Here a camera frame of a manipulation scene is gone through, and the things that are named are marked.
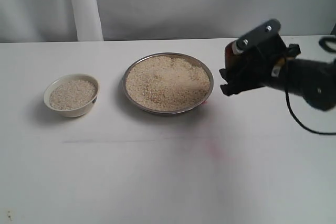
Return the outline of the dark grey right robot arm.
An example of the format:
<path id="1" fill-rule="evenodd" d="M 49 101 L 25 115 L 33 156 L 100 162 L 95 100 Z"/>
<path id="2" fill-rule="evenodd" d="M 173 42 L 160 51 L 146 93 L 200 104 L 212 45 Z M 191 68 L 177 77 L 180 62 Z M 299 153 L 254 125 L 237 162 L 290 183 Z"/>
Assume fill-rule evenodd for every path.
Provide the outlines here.
<path id="1" fill-rule="evenodd" d="M 299 45 L 286 45 L 279 35 L 241 53 L 234 53 L 234 44 L 225 47 L 225 67 L 219 71 L 224 95 L 270 87 L 300 96 L 314 109 L 335 108 L 335 61 L 299 59 Z"/>

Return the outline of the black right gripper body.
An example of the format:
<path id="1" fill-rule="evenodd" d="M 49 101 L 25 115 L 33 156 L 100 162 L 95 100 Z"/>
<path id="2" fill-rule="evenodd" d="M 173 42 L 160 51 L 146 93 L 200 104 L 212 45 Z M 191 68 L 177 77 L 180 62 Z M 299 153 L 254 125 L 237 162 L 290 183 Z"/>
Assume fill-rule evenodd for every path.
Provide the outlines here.
<path id="1" fill-rule="evenodd" d="M 286 63 L 301 54 L 298 44 L 286 45 L 279 35 L 245 50 L 239 49 L 238 41 L 234 41 L 230 49 L 230 87 L 233 90 L 262 87 L 284 90 Z"/>

